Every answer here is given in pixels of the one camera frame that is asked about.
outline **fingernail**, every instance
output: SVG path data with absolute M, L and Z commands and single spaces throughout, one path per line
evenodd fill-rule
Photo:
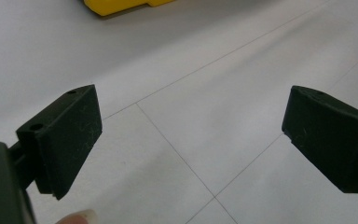
M 82 216 L 89 224 L 98 224 L 98 217 L 94 210 L 88 209 L 81 212 L 73 213 L 71 216 Z

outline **white tile floor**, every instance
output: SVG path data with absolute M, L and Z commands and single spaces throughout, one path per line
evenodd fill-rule
M 358 0 L 0 0 L 0 141 L 90 83 L 103 135 L 61 201 L 29 188 L 39 223 L 358 223 L 281 131 L 292 85 L 358 108 Z

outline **screw hole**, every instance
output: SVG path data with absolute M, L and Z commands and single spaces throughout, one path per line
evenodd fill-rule
M 43 128 L 43 124 L 34 124 L 33 126 L 30 127 L 31 131 L 39 131 Z

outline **yellow tool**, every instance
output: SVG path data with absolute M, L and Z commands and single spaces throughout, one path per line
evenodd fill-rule
M 106 16 L 130 7 L 148 4 L 158 7 L 173 0 L 84 0 L 86 6 L 101 16 Z

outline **yellow plastic object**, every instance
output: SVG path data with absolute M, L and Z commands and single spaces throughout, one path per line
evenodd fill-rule
M 173 0 L 84 0 L 86 6 L 101 16 L 106 16 L 130 7 L 148 4 L 158 7 Z

